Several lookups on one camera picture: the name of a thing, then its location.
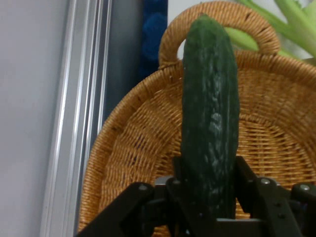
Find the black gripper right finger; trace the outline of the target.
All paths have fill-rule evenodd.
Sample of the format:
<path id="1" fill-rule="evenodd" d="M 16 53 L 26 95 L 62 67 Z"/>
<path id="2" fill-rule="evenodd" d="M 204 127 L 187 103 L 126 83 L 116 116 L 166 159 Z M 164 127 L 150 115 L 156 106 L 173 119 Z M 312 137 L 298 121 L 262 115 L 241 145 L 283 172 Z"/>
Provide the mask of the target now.
<path id="1" fill-rule="evenodd" d="M 273 178 L 257 176 L 238 156 L 236 198 L 245 213 L 263 222 L 269 237 L 316 235 L 316 186 L 311 182 L 287 190 Z"/>

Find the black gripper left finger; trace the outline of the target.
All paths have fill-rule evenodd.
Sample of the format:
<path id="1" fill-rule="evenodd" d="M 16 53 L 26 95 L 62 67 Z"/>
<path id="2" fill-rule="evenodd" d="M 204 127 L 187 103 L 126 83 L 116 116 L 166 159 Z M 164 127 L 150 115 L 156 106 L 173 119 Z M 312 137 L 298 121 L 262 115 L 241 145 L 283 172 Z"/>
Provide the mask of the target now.
<path id="1" fill-rule="evenodd" d="M 193 200 L 185 186 L 182 159 L 173 160 L 174 176 L 154 186 L 129 185 L 77 235 L 79 237 L 150 237 L 167 226 L 173 237 L 213 237 L 215 220 Z"/>

